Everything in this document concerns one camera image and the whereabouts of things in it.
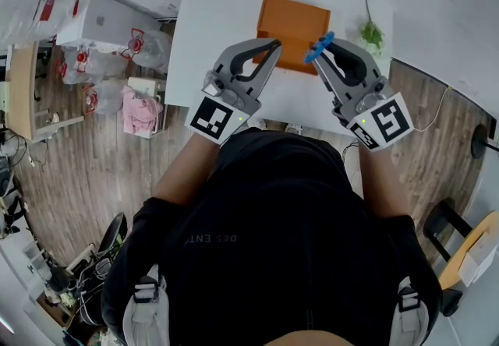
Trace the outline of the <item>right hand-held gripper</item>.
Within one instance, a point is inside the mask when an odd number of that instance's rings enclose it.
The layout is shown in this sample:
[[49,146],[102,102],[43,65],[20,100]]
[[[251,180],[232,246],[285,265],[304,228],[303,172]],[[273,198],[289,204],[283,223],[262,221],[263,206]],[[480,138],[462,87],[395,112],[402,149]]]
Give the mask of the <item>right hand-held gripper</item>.
[[[387,78],[377,79],[380,70],[371,54],[343,39],[334,39],[329,52],[334,63],[319,55],[313,66],[326,88],[346,101],[333,109],[343,126],[370,151],[383,150],[407,136],[413,123],[403,96],[393,91]],[[351,98],[350,90],[366,91]]]

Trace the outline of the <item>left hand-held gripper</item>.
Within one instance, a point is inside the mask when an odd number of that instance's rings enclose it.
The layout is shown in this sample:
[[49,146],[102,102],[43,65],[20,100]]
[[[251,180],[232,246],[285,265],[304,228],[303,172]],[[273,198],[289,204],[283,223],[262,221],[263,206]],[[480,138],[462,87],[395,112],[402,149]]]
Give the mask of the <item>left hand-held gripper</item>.
[[[249,76],[243,66],[263,55]],[[281,42],[275,38],[254,38],[227,47],[208,71],[203,87],[194,94],[185,125],[221,145],[238,132],[261,108],[258,97],[281,56]],[[236,78],[242,87],[234,84]]]

